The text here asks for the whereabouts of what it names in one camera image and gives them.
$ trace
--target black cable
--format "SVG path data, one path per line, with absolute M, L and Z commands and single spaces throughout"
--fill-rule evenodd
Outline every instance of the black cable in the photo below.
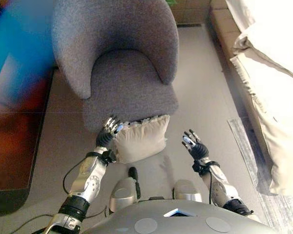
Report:
M 104 209 L 103 209 L 102 211 L 100 211 L 100 212 L 98 212 L 98 213 L 96 213 L 96 214 L 94 214 L 94 215 L 91 215 L 91 216 L 86 217 L 86 219 L 87 219 L 87 218 L 93 218 L 93 217 L 96 217 L 96 216 L 102 214 L 103 212 L 105 213 L 106 209 L 107 209 L 107 206 L 105 206 Z
M 210 183 L 209 183 L 209 204 L 211 205 L 211 185 L 212 185 L 212 176 L 211 176 L 211 172 L 210 170 L 208 170 L 209 174 L 210 174 Z
M 33 232 L 32 234 L 41 234 L 44 232 L 44 230 L 45 230 L 45 228 L 41 228 L 38 231 Z
M 29 222 L 35 220 L 36 218 L 40 218 L 40 217 L 44 217 L 44 216 L 53 217 L 52 214 L 42 214 L 42 215 L 39 215 L 39 216 L 33 217 L 33 218 L 31 218 L 30 220 L 24 222 L 20 227 L 18 227 L 17 229 L 15 229 L 14 231 L 12 231 L 12 232 L 9 233 L 9 234 L 16 233 L 19 229 L 21 229 L 22 227 L 24 227 L 27 223 L 29 223 Z
M 106 215 L 106 209 L 105 209 L 105 211 L 104 211 L 104 217 L 107 218 L 107 215 Z
M 86 217 L 86 219 L 87 219 L 87 218 L 93 218 L 93 217 L 96 217 L 96 216 L 102 214 L 103 212 L 105 212 L 106 209 L 107 209 L 107 206 L 105 206 L 104 209 L 103 209 L 102 211 L 100 211 L 100 212 L 98 212 L 98 213 L 96 213 L 96 214 L 94 214 L 94 215 L 91 215 L 91 216 Z M 21 226 L 19 226 L 17 229 L 15 229 L 14 231 L 10 232 L 9 234 L 14 234 L 14 233 L 16 233 L 18 230 L 20 230 L 22 227 L 24 227 L 27 223 L 29 223 L 29 222 L 31 222 L 31 221 L 37 219 L 37 218 L 44 217 L 44 216 L 53 217 L 54 215 L 52 215 L 52 214 L 41 214 L 41 215 L 39 215 L 39 216 L 33 217 L 33 218 L 31 218 L 30 220 L 24 222 Z M 45 228 L 42 228 L 42 229 L 40 229 L 40 230 L 38 230 L 38 231 L 33 232 L 32 234 L 39 234 L 39 233 L 42 233 L 42 232 L 44 231 L 44 229 L 45 229 Z
M 75 166 L 73 166 L 71 169 L 69 169 L 69 171 L 65 174 L 64 178 L 63 178 L 63 182 L 62 182 L 62 185 L 63 185 L 63 190 L 66 194 L 68 194 L 69 192 L 66 190 L 66 187 L 65 187 L 65 180 L 66 180 L 66 177 L 68 176 L 68 174 L 75 168 L 77 167 L 79 164 L 81 164 L 86 158 L 83 158 L 79 163 L 77 163 Z

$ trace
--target gray carpet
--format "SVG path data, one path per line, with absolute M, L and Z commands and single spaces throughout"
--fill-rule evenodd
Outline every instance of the gray carpet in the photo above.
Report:
M 249 119 L 247 117 L 231 119 L 228 123 L 257 190 L 269 226 L 278 233 L 293 234 L 293 196 L 270 193 L 271 174 L 266 167 Z

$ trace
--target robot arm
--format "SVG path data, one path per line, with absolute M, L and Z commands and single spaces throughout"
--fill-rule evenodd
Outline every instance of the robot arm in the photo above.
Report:
M 236 188 L 228 182 L 219 164 L 209 159 L 209 151 L 202 144 L 198 135 L 193 130 L 190 130 L 190 132 L 191 135 L 185 132 L 182 144 L 193 157 L 194 165 L 192 168 L 195 172 L 198 172 L 210 190 L 213 203 L 216 206 L 260 222 L 258 217 L 253 214 L 253 211 L 250 211 L 243 203 Z
M 115 155 L 107 147 L 122 128 L 123 125 L 119 125 L 114 117 L 110 117 L 104 124 L 97 136 L 96 148 L 86 155 L 65 202 L 46 227 L 44 234 L 79 233 L 90 203 L 99 193 L 107 165 L 116 161 Z

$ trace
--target wall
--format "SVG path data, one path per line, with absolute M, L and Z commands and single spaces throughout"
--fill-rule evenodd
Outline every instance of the wall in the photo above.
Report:
M 171 6 L 177 24 L 204 23 L 208 12 L 210 0 L 176 0 L 177 4 Z

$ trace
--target armchair seat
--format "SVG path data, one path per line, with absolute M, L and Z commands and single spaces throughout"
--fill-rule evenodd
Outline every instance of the armchair seat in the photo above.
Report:
M 107 116 L 134 121 L 154 115 L 173 114 L 178 101 L 172 85 L 165 85 L 151 61 L 136 50 L 114 50 L 93 66 L 91 97 L 84 101 L 84 122 L 98 131 Z

